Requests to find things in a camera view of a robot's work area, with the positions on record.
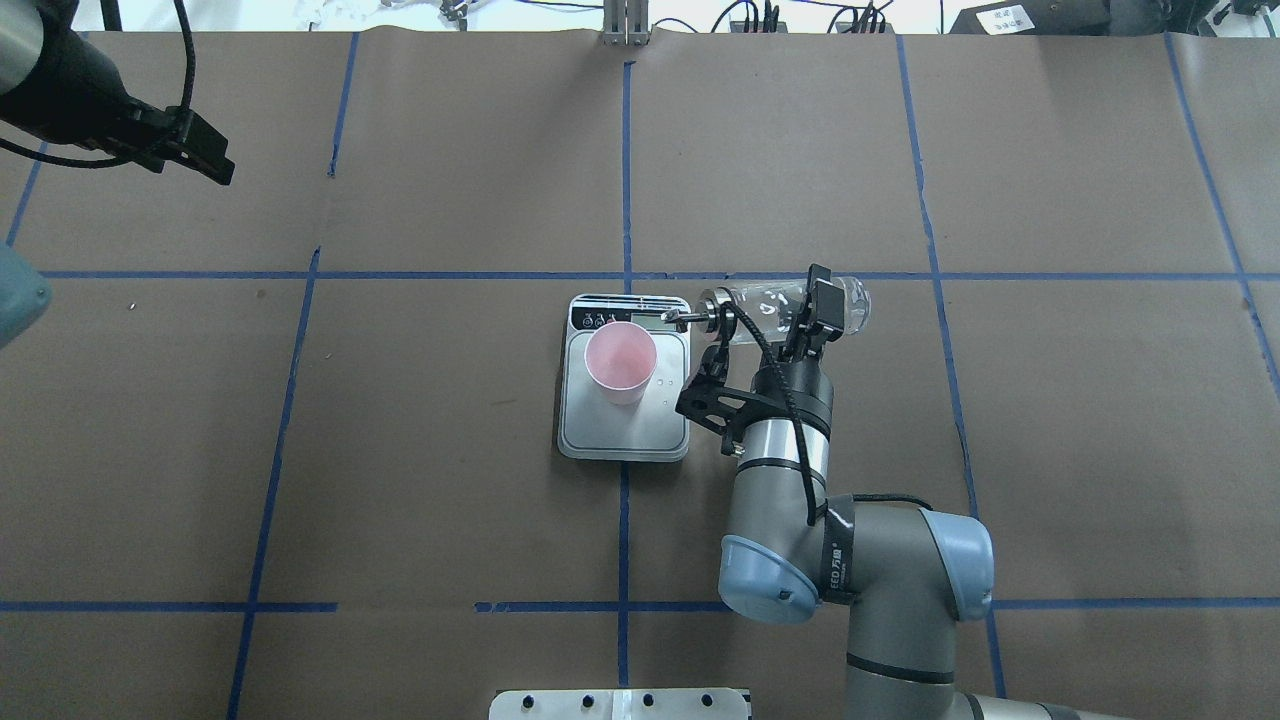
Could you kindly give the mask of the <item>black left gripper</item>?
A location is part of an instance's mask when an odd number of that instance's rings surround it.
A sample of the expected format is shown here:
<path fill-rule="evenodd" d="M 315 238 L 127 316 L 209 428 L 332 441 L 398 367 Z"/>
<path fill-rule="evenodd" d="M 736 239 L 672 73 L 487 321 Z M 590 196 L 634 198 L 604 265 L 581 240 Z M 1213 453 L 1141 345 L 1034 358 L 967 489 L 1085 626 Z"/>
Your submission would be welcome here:
<path fill-rule="evenodd" d="M 3 123 L 51 145 L 105 152 L 63 158 L 3 141 L 3 150 L 51 167 L 108 169 L 136 164 L 161 173 L 168 163 L 228 186 L 236 164 L 227 137 L 192 108 L 195 38 L 183 1 L 174 4 L 184 49 L 180 101 L 156 108 L 132 96 L 116 65 L 73 28 L 76 1 L 1 4 Z"/>

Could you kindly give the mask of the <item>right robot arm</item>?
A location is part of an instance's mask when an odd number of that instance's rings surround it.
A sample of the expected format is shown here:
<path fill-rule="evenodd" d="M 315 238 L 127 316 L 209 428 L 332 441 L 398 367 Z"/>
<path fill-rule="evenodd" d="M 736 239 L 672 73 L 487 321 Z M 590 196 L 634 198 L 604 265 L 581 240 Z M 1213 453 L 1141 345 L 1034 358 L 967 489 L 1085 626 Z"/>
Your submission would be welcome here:
<path fill-rule="evenodd" d="M 902 493 L 833 495 L 835 387 L 820 363 L 870 315 L 863 283 L 814 264 L 800 281 L 722 284 L 668 310 L 709 345 L 677 413 L 736 460 L 718 593 L 758 623 L 849 610 L 846 719 L 1084 719 L 955 683 L 957 626 L 989 616 L 995 547 L 977 519 Z"/>

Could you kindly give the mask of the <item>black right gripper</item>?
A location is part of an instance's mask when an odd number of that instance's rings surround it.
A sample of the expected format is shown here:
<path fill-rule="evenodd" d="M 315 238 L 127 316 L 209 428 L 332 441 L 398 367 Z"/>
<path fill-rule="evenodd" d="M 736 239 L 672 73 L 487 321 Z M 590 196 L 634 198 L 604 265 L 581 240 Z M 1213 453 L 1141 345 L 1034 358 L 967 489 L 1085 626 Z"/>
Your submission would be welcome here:
<path fill-rule="evenodd" d="M 735 310 L 707 314 L 708 346 L 698 374 L 680 392 L 675 411 L 719 436 L 719 451 L 726 456 L 745 446 L 746 430 L 753 424 L 771 419 L 790 424 L 792 415 L 828 439 L 835 387 L 818 361 L 826 346 L 844 334 L 844 287 L 833 279 L 832 270 L 812 264 L 806 272 L 803 304 L 780 350 L 783 384 L 774 370 L 760 366 L 750 389 L 724 386 L 737 328 Z M 801 363 L 806 360 L 815 363 Z"/>

